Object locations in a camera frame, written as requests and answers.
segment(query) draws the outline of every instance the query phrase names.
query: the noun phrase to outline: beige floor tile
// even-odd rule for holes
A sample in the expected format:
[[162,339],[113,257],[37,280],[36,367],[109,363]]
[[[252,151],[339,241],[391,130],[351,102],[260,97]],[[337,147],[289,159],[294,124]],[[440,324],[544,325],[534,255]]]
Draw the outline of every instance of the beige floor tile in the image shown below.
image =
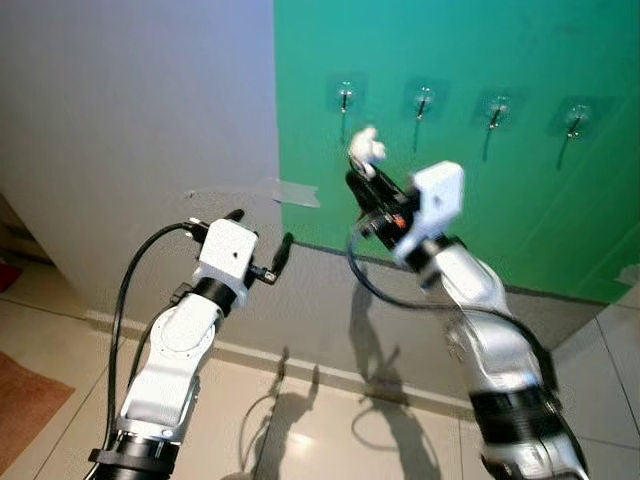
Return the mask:
[[[136,342],[125,340],[118,355],[118,407],[127,385],[128,371],[133,361]],[[36,477],[37,480],[79,480],[89,471],[89,453],[102,445],[106,424],[107,408],[107,372],[100,377],[94,390],[86,399],[77,415],[69,424],[64,435]]]
[[590,480],[638,480],[640,451],[578,439],[589,466]]
[[[135,343],[127,340],[121,349],[125,371],[133,359]],[[185,444],[180,449],[172,480],[206,478],[219,480],[241,470],[239,436],[243,419],[252,404],[264,396],[274,375],[225,362],[209,361],[202,370],[202,390]],[[126,376],[120,376],[119,398],[125,394]],[[259,402],[244,425],[243,456],[247,470],[254,464],[249,445],[268,419],[273,397]],[[88,471],[87,456],[102,441],[106,405],[106,377],[80,409],[77,417],[47,461],[38,480],[77,480]]]
[[60,271],[52,265],[19,260],[20,278],[0,298],[72,317],[84,316],[86,306]]
[[375,405],[322,385],[314,393],[310,383],[287,378],[256,478],[461,478],[457,420]]
[[[464,480],[492,480],[480,460],[482,437],[475,422],[460,422]],[[637,480],[640,451],[579,438],[590,480]]]
[[516,318],[550,349],[556,348],[602,310],[600,305],[515,292],[507,293],[507,303]]
[[610,306],[598,315],[609,352],[640,425],[640,310]]
[[553,352],[565,418],[579,437],[637,448],[638,431],[595,320]]
[[462,478],[464,480],[493,480],[480,460],[482,435],[477,423],[460,421],[460,445],[462,447]]
[[640,309],[640,283],[631,287],[624,297],[617,302],[618,305]]
[[31,479],[107,364],[107,335],[87,323],[0,300],[0,350],[76,389],[2,480]]
[[262,447],[258,439],[271,418],[276,375],[209,361],[201,380],[198,406],[172,480],[234,478],[243,470],[241,463],[250,472]]

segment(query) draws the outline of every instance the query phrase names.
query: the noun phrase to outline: black cable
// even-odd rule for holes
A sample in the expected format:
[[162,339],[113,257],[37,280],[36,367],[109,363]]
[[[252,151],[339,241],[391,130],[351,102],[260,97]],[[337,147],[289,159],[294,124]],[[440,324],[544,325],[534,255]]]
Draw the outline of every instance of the black cable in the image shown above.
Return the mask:
[[[120,290],[118,291],[118,299],[116,300],[116,309],[113,315],[113,328],[111,330],[111,345],[109,347],[109,363],[108,363],[108,380],[107,380],[107,426],[105,428],[104,440],[102,442],[102,450],[108,449],[115,435],[115,414],[116,414],[116,380],[118,369],[118,343],[120,341],[120,330],[122,326],[122,317],[124,313],[124,303],[127,298],[127,291],[133,272],[138,266],[138,262],[146,253],[146,251],[153,245],[159,238],[174,230],[189,230],[192,224],[188,222],[174,223],[161,228],[156,233],[151,235],[136,251],[135,255],[129,262],[127,271],[124,274],[122,283],[120,284]],[[85,480],[93,478],[98,464],[95,464],[91,470],[84,477]]]
[[[369,222],[367,223],[371,225],[371,224],[377,223],[378,220],[379,219],[369,220]],[[364,272],[360,269],[360,267],[356,263],[355,250],[361,238],[362,238],[362,229],[356,227],[354,229],[353,235],[349,239],[349,244],[347,246],[347,261],[349,262],[349,267],[351,268],[351,271],[356,276],[356,278],[362,283],[362,285],[383,302],[389,303],[396,307],[406,308],[409,310],[431,310],[431,311],[445,311],[445,312],[462,310],[463,312],[486,313],[489,315],[495,315],[497,317],[503,318],[504,320],[507,320],[509,322],[519,324],[519,322],[512,316],[502,313],[493,308],[483,307],[481,305],[469,305],[469,306],[461,307],[459,305],[453,305],[453,304],[413,303],[413,302],[408,302],[406,300],[401,300],[401,299],[392,297],[391,295],[383,292],[378,287],[376,287],[373,283],[371,283],[371,281],[367,278],[367,276],[364,274]]]
[[373,295],[378,297],[383,302],[389,303],[391,305],[395,305],[396,307],[406,308],[410,310],[429,310],[429,311],[440,311],[440,312],[449,312],[449,311],[462,311],[462,312],[476,312],[476,313],[484,313],[488,315],[493,315],[495,317],[506,320],[511,325],[513,325],[516,330],[520,332],[520,334],[529,342],[531,348],[533,350],[534,355],[538,359],[538,363],[540,366],[542,378],[544,382],[547,384],[547,387],[551,391],[558,390],[558,378],[556,376],[555,369],[553,368],[553,360],[551,358],[551,354],[547,349],[545,349],[538,338],[533,334],[531,329],[527,327],[525,324],[520,322],[515,317],[508,315],[506,313],[502,313],[499,310],[495,310],[493,308],[483,307],[482,305],[452,305],[452,304],[438,304],[438,303],[412,303],[406,300],[401,300],[380,290],[376,287],[371,281],[367,278],[364,272],[358,267],[355,258],[355,250],[358,245],[358,241],[362,238],[363,231],[375,231],[384,225],[388,220],[384,215],[378,216],[374,219],[365,218],[363,222],[358,224],[354,233],[349,239],[349,244],[347,246],[347,261],[349,262],[349,267],[351,271],[356,276],[356,278],[362,283],[362,285],[369,290]]
[[149,339],[149,336],[151,335],[151,330],[153,329],[153,324],[156,323],[156,320],[158,318],[160,318],[160,315],[162,315],[164,312],[169,310],[172,306],[173,305],[167,305],[165,308],[160,310],[160,313],[158,313],[155,317],[153,317],[153,320],[151,320],[147,324],[147,326],[144,329],[144,332],[142,332],[142,336],[140,337],[140,340],[138,340],[138,347],[136,348],[136,354],[133,357],[133,362],[131,363],[131,371],[129,372],[129,382],[127,383],[127,387],[128,388],[131,387],[131,384],[133,383],[133,379],[138,374],[138,365],[140,364],[140,358],[142,357],[142,351],[144,350],[144,346],[147,343],[147,340]]

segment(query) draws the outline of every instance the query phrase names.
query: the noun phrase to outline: tape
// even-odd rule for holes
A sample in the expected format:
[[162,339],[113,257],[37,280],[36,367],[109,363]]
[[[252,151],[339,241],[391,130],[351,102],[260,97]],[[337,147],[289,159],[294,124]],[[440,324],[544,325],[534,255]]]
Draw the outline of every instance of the tape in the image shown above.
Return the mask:
[[242,187],[210,187],[200,190],[185,192],[185,198],[194,198],[207,193],[226,193],[253,195],[268,198],[279,203],[289,203],[302,207],[320,208],[320,202],[316,197],[318,187],[301,185],[299,183],[285,182],[278,178],[265,178],[255,186]]

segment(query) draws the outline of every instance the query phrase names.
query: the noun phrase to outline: white wall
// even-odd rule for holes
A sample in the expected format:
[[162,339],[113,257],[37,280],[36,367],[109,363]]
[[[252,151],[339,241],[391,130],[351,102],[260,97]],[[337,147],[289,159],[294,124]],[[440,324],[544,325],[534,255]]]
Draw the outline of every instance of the white wall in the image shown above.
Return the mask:
[[[249,0],[0,5],[0,189],[92,305],[111,308],[159,226],[251,203],[182,192],[278,177],[272,17]],[[252,213],[272,243],[279,209]]]
[[[273,42],[270,0],[0,3],[0,190],[92,308],[110,312],[138,245],[190,216],[244,207],[261,234],[257,257],[270,260],[282,235],[277,203],[183,193],[278,177]],[[129,315],[148,321],[189,278],[195,253],[181,238],[154,250]],[[413,285],[397,270],[371,271],[397,293]],[[222,337],[273,353],[288,345],[351,371],[367,349],[388,356],[398,345],[406,381],[464,396],[433,317],[377,302],[354,309],[354,287],[343,258],[296,247],[282,282],[257,286]],[[511,298],[551,345],[597,311]]]

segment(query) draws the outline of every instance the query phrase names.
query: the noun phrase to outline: cable connector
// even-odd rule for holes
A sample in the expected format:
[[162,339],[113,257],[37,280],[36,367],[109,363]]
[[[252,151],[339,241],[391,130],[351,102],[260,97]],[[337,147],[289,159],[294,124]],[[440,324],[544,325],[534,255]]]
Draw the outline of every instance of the cable connector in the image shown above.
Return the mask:
[[360,235],[362,235],[363,238],[368,238],[369,236],[375,234],[378,230],[391,223],[395,223],[393,216],[389,213],[385,213],[373,218],[364,226],[359,227],[358,230],[360,231]]
[[209,232],[208,223],[191,217],[188,222],[184,223],[184,228],[187,231],[188,237],[193,238],[200,245],[204,244],[207,233]]
[[187,296],[188,293],[191,293],[193,287],[186,282],[182,282],[178,288],[174,290],[171,294],[171,298],[169,299],[169,304],[171,306],[175,306],[180,303],[184,297]]
[[257,267],[255,265],[249,265],[249,272],[256,280],[260,280],[267,285],[273,285],[276,283],[278,277],[266,267]]

